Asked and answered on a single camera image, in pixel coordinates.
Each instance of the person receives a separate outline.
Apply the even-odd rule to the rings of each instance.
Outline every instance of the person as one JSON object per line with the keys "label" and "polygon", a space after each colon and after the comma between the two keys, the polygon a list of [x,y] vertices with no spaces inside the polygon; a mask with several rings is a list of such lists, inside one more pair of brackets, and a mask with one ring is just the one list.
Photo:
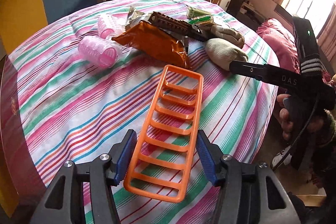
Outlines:
{"label": "person", "polygon": [[[293,122],[290,121],[289,112],[283,105],[283,99],[289,97],[288,94],[279,94],[277,102],[282,107],[280,110],[280,122],[283,129],[283,138],[290,140],[293,130]],[[296,196],[289,193],[289,197],[297,211],[301,223],[327,224],[335,223],[336,219],[336,122],[330,112],[313,116],[307,126],[308,133],[318,132],[316,149],[311,159],[312,172],[316,177],[319,186],[325,189],[327,195],[323,205],[319,208],[306,208],[303,202]],[[271,165],[275,166],[281,157],[288,151],[286,148],[277,154]],[[284,160],[290,163],[291,156]]]}

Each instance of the orange tray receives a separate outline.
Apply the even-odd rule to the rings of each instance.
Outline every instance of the orange tray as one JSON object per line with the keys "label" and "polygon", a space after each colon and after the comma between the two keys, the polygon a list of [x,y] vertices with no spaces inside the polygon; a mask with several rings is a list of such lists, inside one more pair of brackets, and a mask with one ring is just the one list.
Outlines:
{"label": "orange tray", "polygon": [[[194,89],[188,89],[182,86],[168,83],[166,80],[166,75],[167,75],[167,72],[170,72],[170,71],[174,73],[179,73],[183,76],[194,78],[198,81],[198,85]],[[191,101],[187,101],[181,98],[177,98],[175,96],[164,94],[163,88],[175,90],[185,95],[195,95],[195,99]],[[201,113],[202,90],[203,90],[203,76],[201,74],[192,72],[190,70],[182,69],[176,66],[172,66],[172,65],[167,65],[164,67],[160,82],[155,91],[153,101],[151,103],[147,117],[140,131],[140,135],[139,135],[137,144],[135,146],[133,156],[131,158],[131,162],[129,164],[128,171],[127,171],[127,174],[124,180],[124,187],[127,191],[131,193],[135,193],[137,195],[146,196],[148,198],[158,199],[158,200],[172,202],[172,203],[178,203],[184,199],[187,186],[188,186],[188,180],[190,176],[190,171],[191,171],[191,166],[192,166],[194,151],[195,151],[195,145],[196,145],[196,139],[197,139],[197,131],[198,131],[198,125],[199,125],[200,113]],[[184,114],[184,113],[176,112],[176,111],[161,107],[158,105],[159,98],[165,101],[168,101],[170,103],[194,107],[194,111],[191,114]],[[181,128],[176,128],[173,126],[168,126],[160,122],[155,122],[152,119],[154,111],[160,114],[165,114],[165,115],[175,117],[181,120],[192,121],[193,124],[189,129],[181,129]],[[190,135],[189,144],[186,146],[179,146],[176,144],[166,143],[160,140],[150,138],[147,136],[147,130],[149,126],[152,126],[154,128],[158,128],[161,130],[165,130],[173,134]],[[176,164],[173,162],[159,160],[156,158],[143,155],[141,154],[141,147],[144,142],[153,144],[155,146],[162,147],[165,149],[177,151],[177,152],[186,152],[185,162],[183,164]],[[136,172],[135,167],[137,165],[138,160],[147,162],[149,164],[159,165],[165,168],[181,170],[183,171],[182,179],[179,183],[177,183],[177,182],[158,179],[155,177],[151,177],[151,176]],[[131,180],[133,178],[143,180],[143,181],[153,183],[153,184],[163,186],[163,187],[170,187],[170,188],[176,189],[178,193],[176,196],[167,196],[167,195],[160,195],[157,193],[148,192],[148,191],[133,187],[131,185]]]}

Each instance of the tablecloth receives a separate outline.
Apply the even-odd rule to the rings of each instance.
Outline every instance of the tablecloth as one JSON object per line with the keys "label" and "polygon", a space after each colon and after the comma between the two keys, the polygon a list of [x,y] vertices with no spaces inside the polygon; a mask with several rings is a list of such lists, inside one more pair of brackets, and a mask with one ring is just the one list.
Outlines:
{"label": "tablecloth", "polygon": [[[91,161],[120,142],[127,129],[140,132],[165,64],[126,48],[121,60],[102,70],[78,53],[83,36],[97,35],[100,14],[125,20],[131,5],[176,19],[186,19],[187,5],[207,10],[244,35],[243,50],[250,62],[278,66],[275,53],[255,32],[204,0],[114,0],[48,25],[9,56],[18,71],[18,102],[27,146],[45,185],[64,161]],[[277,87],[223,71],[209,60],[199,41],[190,42],[189,56],[193,70],[204,76],[199,128],[224,153],[250,162],[266,132]],[[167,141],[182,140],[169,136]],[[165,151],[157,156],[175,160]],[[150,172],[158,177],[163,171]],[[122,223],[205,223],[214,210],[218,189],[207,181],[195,152],[181,203],[134,195],[122,183],[113,187],[113,193]],[[84,184],[84,203],[87,223],[93,223],[88,183]]]}

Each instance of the silver bolt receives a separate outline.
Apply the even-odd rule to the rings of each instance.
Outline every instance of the silver bolt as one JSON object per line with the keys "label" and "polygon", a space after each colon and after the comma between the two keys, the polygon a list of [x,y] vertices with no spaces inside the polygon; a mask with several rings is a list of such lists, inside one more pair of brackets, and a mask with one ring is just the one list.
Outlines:
{"label": "silver bolt", "polygon": [[229,154],[224,154],[223,155],[223,160],[232,160],[232,156]]}
{"label": "silver bolt", "polygon": [[65,167],[71,167],[73,165],[73,161],[72,160],[67,160],[65,163],[64,163],[64,166]]}
{"label": "silver bolt", "polygon": [[110,158],[109,154],[101,154],[99,157],[101,160],[108,160]]}
{"label": "silver bolt", "polygon": [[267,168],[268,165],[267,165],[267,163],[265,163],[265,162],[261,162],[261,163],[259,164],[259,167],[260,167],[260,168]]}

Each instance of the shoe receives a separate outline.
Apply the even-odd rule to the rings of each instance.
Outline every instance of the shoe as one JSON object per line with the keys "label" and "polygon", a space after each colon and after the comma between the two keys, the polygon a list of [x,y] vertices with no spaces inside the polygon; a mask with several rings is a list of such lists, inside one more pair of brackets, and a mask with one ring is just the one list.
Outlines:
{"label": "shoe", "polygon": [[[280,153],[276,154],[275,157],[272,159],[271,162],[271,168],[273,168],[274,166],[276,166],[278,164],[278,162],[282,159],[282,157],[284,156],[284,154],[287,153],[287,151],[291,148],[291,146],[286,147],[284,150],[282,150]],[[284,165],[288,165],[291,162],[292,159],[292,155],[289,154],[287,156],[287,158],[285,158],[285,160],[283,161]]]}

